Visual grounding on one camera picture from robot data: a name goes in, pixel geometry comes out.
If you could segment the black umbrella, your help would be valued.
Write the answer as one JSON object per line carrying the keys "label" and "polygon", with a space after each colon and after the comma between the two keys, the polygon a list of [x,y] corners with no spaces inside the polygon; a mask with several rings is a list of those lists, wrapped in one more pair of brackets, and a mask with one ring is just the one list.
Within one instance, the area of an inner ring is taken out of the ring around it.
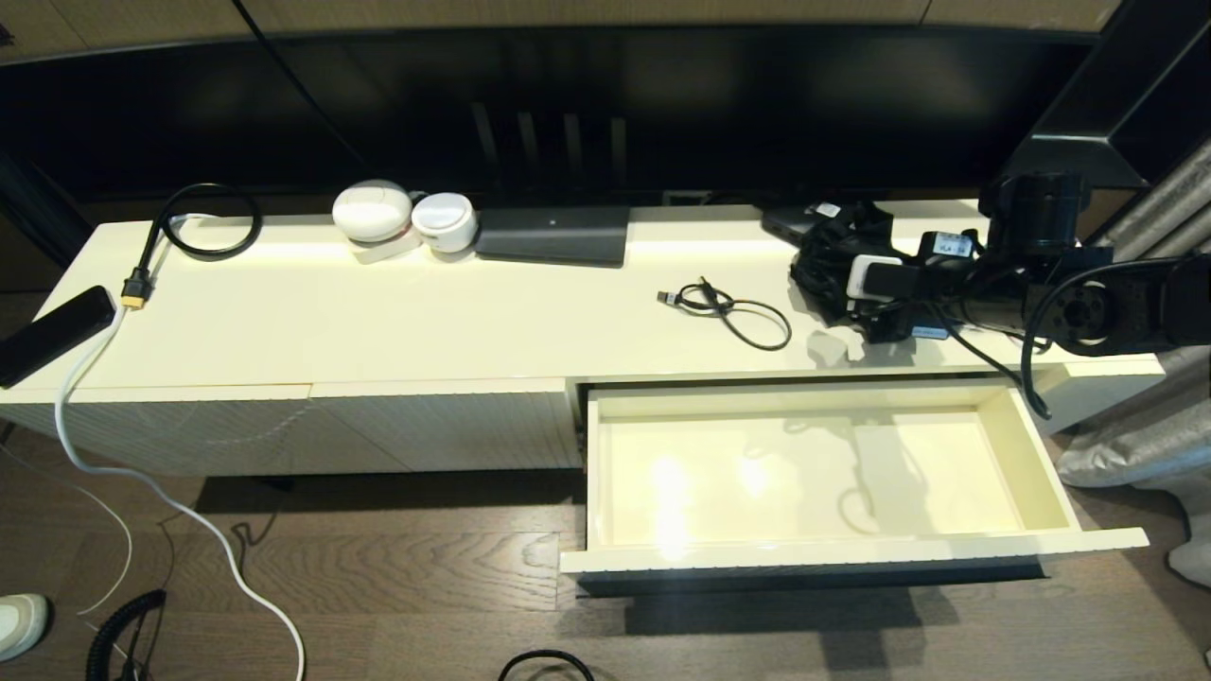
{"label": "black umbrella", "polygon": [[800,242],[790,277],[827,326],[846,326],[859,332],[857,301],[844,292],[853,259],[857,254],[883,254],[905,263],[909,257],[893,246],[891,213],[869,201],[840,205],[851,214],[844,223],[817,228]]}

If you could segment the white cabinet drawer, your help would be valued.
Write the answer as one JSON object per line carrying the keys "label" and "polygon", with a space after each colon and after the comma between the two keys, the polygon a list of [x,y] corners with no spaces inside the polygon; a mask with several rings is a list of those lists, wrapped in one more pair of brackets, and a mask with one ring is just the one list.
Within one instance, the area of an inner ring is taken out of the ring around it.
{"label": "white cabinet drawer", "polygon": [[1142,549],[1083,530],[998,379],[603,389],[587,404],[587,593],[675,579],[1034,568]]}

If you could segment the white cream TV cabinet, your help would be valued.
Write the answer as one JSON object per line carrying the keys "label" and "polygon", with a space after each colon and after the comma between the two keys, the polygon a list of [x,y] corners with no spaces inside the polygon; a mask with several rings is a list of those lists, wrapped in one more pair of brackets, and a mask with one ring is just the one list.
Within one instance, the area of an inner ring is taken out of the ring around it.
{"label": "white cream TV cabinet", "polygon": [[417,248],[325,217],[245,254],[168,246],[67,404],[79,451],[159,476],[580,468],[580,393],[981,379],[959,340],[863,347],[807,309],[744,206],[639,208],[618,269]]}

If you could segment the small black box with sticker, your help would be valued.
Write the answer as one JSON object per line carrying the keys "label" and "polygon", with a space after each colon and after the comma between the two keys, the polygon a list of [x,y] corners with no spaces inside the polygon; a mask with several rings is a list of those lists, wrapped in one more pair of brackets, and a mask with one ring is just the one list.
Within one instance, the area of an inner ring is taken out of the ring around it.
{"label": "small black box with sticker", "polygon": [[787,244],[798,246],[814,230],[838,221],[844,223],[849,210],[826,200],[808,205],[775,206],[762,211],[761,225],[771,236],[781,238]]}

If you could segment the grey curtain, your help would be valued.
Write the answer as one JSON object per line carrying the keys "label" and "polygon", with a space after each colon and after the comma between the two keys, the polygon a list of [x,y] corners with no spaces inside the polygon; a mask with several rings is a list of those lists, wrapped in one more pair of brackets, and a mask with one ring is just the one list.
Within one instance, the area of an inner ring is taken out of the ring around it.
{"label": "grey curtain", "polygon": [[[1119,261],[1211,254],[1211,133],[1094,242]],[[1169,568],[1211,589],[1211,347],[1159,359],[1165,379],[1081,423],[1058,471],[1081,488],[1131,483],[1173,496],[1189,538],[1167,553]]]}

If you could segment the black flat screen TV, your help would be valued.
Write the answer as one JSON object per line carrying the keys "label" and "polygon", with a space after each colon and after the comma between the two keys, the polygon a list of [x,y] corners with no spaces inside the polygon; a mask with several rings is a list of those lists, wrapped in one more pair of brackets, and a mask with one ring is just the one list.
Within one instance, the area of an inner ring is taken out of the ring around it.
{"label": "black flat screen TV", "polygon": [[0,65],[0,149],[74,198],[196,181],[520,195],[968,188],[1094,39],[977,27],[281,36]]}

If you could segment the flat black set-top box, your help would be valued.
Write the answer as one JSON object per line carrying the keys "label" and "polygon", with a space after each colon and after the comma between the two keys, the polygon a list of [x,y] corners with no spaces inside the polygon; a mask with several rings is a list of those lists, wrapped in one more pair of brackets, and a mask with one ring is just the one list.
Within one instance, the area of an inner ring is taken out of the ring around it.
{"label": "flat black set-top box", "polygon": [[474,251],[480,258],[553,267],[622,267],[629,206],[484,210]]}

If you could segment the small white round device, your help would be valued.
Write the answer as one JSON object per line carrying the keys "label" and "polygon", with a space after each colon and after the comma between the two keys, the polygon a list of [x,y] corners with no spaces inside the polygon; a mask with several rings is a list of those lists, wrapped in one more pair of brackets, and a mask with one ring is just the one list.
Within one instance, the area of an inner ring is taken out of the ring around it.
{"label": "small white round device", "polygon": [[480,233],[476,210],[463,194],[438,193],[412,208],[412,228],[434,252],[458,253],[470,248]]}

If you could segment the white flat device base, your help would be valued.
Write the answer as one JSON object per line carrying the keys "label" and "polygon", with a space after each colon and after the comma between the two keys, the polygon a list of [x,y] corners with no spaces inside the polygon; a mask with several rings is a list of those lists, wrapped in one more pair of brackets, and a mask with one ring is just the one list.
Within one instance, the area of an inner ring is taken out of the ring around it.
{"label": "white flat device base", "polygon": [[349,240],[350,252],[362,267],[372,267],[372,264],[408,253],[423,245],[423,238],[412,229],[398,231],[396,236],[375,242],[358,241],[355,238]]}

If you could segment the large white round device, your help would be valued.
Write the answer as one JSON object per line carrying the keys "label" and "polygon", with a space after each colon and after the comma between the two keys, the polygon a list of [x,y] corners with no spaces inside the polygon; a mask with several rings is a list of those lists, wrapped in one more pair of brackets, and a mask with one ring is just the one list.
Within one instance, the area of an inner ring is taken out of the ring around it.
{"label": "large white round device", "polygon": [[394,182],[360,182],[335,198],[331,216],[351,241],[379,244],[411,228],[412,198]]}

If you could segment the long black rectangular device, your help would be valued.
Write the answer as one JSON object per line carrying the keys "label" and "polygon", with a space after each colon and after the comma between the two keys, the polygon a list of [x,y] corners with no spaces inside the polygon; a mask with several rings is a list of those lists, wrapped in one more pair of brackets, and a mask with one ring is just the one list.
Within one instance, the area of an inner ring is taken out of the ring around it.
{"label": "long black rectangular device", "polygon": [[116,307],[102,286],[86,288],[61,307],[0,340],[0,389],[19,384],[108,328]]}

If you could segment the white shoe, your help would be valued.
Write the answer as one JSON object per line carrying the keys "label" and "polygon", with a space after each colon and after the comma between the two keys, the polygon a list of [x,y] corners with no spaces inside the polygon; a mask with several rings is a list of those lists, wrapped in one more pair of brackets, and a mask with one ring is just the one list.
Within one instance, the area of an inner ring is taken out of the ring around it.
{"label": "white shoe", "polygon": [[48,599],[40,594],[0,596],[0,663],[25,656],[48,626]]}

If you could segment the black wall shelf frame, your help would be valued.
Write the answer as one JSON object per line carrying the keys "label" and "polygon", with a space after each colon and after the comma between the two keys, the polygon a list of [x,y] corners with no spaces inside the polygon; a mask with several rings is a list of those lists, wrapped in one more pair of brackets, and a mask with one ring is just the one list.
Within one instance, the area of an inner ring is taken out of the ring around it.
{"label": "black wall shelf frame", "polygon": [[1004,164],[1150,188],[1211,141],[1211,0],[1123,0],[1094,52]]}

